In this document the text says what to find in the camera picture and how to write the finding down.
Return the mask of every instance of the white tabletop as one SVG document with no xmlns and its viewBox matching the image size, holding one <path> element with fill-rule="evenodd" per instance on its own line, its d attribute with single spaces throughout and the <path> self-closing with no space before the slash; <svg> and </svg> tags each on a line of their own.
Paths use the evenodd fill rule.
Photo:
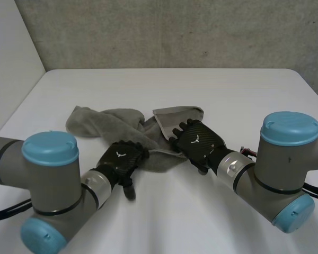
<svg viewBox="0 0 318 254">
<path fill-rule="evenodd" d="M 318 120 L 318 96 L 288 69 L 104 69 L 46 73 L 0 131 L 26 139 L 48 130 L 65 131 L 76 105 L 95 110 L 135 108 L 152 116 L 156 108 L 193 105 L 204 123 L 239 150 L 257 150 L 264 117 L 298 111 Z M 93 168 L 107 146 L 78 138 L 81 173 Z M 212 172 L 200 176 L 188 162 L 166 174 L 134 174 L 137 199 L 120 186 L 61 253 L 318 253 L 318 201 L 310 220 L 284 234 L 223 185 Z M 318 171 L 307 182 L 318 185 Z M 0 210 L 29 197 L 0 186 Z M 27 253 L 20 240 L 32 210 L 0 221 L 0 253 Z"/>
</svg>

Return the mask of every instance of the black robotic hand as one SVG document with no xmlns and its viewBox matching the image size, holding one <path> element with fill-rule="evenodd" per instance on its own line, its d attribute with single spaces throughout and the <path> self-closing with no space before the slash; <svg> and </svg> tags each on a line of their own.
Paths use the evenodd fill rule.
<svg viewBox="0 0 318 254">
<path fill-rule="evenodd" d="M 98 165 L 106 165 L 113 168 L 118 177 L 118 183 L 123 187 L 124 194 L 129 200 L 136 197 L 131 175 L 138 167 L 141 160 L 148 158 L 149 153 L 140 143 L 132 141 L 113 143 L 104 153 Z"/>
<path fill-rule="evenodd" d="M 179 127 L 183 131 L 173 129 L 177 139 L 170 138 L 173 147 L 183 152 L 200 174 L 207 174 L 208 157 L 216 149 L 226 148 L 224 140 L 199 120 L 188 119 L 187 124 L 180 123 Z"/>
</svg>

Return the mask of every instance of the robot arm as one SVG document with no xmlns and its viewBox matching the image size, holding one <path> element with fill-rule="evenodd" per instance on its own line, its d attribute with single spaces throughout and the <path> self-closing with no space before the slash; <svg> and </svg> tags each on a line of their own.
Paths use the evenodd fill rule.
<svg viewBox="0 0 318 254">
<path fill-rule="evenodd" d="M 134 199 L 130 176 L 148 151 L 132 142 L 114 143 L 82 177 L 78 155 L 75 138 L 65 132 L 42 132 L 26 141 L 0 138 L 0 184 L 31 193 L 34 214 L 22 225 L 21 238 L 33 253 L 63 249 L 115 184 Z"/>
<path fill-rule="evenodd" d="M 268 115 L 261 129 L 257 163 L 226 147 L 199 121 L 181 123 L 173 146 L 204 175 L 208 168 L 283 232 L 298 229 L 314 210 L 302 191 L 306 173 L 318 169 L 318 122 L 293 112 Z"/>
</svg>

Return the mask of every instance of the gray robot arm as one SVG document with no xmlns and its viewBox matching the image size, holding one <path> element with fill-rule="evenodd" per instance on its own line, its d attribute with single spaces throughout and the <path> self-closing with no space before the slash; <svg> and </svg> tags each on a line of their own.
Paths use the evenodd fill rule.
<svg viewBox="0 0 318 254">
<path fill-rule="evenodd" d="M 314 201 L 302 191 L 306 174 L 318 169 L 318 122 L 305 114 L 275 112 L 261 128 L 257 163 L 228 149 L 200 122 L 181 124 L 173 145 L 192 164 L 217 177 L 273 225 L 290 233 L 304 224 Z"/>
<path fill-rule="evenodd" d="M 68 133 L 38 133 L 25 142 L 0 138 L 0 184 L 31 193 L 34 214 L 21 227 L 21 238 L 33 253 L 64 248 L 117 181 L 108 165 L 80 178 L 76 140 Z"/>
</svg>

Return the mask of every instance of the blue joint cap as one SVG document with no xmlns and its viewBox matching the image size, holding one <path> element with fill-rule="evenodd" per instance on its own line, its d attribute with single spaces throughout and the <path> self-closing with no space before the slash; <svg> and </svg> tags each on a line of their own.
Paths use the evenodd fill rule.
<svg viewBox="0 0 318 254">
<path fill-rule="evenodd" d="M 277 146 L 302 146 L 318 138 L 318 121 L 303 113 L 274 112 L 265 117 L 260 135 Z"/>
<path fill-rule="evenodd" d="M 29 218 L 21 227 L 21 240 L 34 254 L 57 254 L 67 241 L 58 230 L 45 221 Z"/>
<path fill-rule="evenodd" d="M 72 134 L 48 131 L 27 138 L 22 145 L 22 153 L 31 163 L 59 167 L 75 161 L 79 156 L 79 149 Z"/>
<path fill-rule="evenodd" d="M 314 206 L 314 201 L 309 194 L 304 194 L 281 210 L 272 221 L 272 225 L 284 233 L 291 233 L 308 220 L 313 213 Z"/>
</svg>

